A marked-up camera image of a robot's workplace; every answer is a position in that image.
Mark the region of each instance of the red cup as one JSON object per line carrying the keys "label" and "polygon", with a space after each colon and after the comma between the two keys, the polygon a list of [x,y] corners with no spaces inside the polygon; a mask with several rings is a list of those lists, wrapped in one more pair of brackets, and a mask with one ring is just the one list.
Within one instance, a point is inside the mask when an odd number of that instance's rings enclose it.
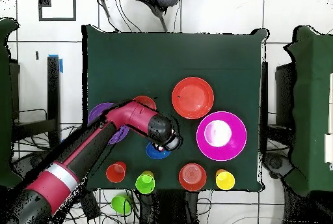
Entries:
{"label": "red cup", "polygon": [[126,164],[118,161],[107,168],[107,179],[112,183],[119,183],[123,181],[126,173]]}
{"label": "red cup", "polygon": [[136,102],[147,105],[149,108],[156,110],[156,103],[148,96],[138,96],[133,99]]}
{"label": "red cup", "polygon": [[201,165],[188,163],[182,167],[179,180],[182,187],[187,191],[199,191],[205,186],[206,171]]}

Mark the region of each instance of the orange cup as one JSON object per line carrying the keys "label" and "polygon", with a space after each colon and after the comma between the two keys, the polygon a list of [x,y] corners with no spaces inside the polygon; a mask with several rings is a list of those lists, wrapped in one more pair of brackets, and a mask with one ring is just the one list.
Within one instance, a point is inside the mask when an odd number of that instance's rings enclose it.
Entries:
{"label": "orange cup", "polygon": [[112,183],[119,183],[123,181],[126,173],[126,164],[124,162],[118,161],[113,163],[107,168],[106,175]]}

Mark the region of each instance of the red plate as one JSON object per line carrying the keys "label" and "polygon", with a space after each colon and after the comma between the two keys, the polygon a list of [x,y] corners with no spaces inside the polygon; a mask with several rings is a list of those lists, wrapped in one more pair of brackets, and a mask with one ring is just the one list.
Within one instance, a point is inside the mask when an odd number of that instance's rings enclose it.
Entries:
{"label": "red plate", "polygon": [[199,119],[212,108],[214,94],[210,85],[199,77],[181,80],[172,91],[172,105],[186,119]]}

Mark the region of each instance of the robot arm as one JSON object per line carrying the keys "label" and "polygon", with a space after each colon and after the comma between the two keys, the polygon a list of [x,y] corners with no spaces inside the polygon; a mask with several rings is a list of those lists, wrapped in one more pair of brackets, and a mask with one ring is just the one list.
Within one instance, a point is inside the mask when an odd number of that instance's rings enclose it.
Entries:
{"label": "robot arm", "polygon": [[47,222],[94,166],[109,139],[125,124],[159,150],[174,150],[181,144],[171,122],[157,111],[132,100],[113,105],[86,130],[75,131],[49,154],[57,159],[20,192],[8,209],[6,224]]}

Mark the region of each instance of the blue tape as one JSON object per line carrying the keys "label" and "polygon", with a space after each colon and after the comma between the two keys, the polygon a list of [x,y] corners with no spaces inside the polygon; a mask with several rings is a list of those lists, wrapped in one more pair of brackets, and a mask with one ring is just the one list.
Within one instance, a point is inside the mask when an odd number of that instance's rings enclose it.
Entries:
{"label": "blue tape", "polygon": [[[48,55],[49,57],[58,57],[59,58],[59,55]],[[63,73],[64,72],[64,67],[62,65],[62,59],[59,59],[59,71],[60,73]]]}
{"label": "blue tape", "polygon": [[60,71],[61,73],[64,72],[64,68],[62,67],[62,59],[59,59],[59,71]]}

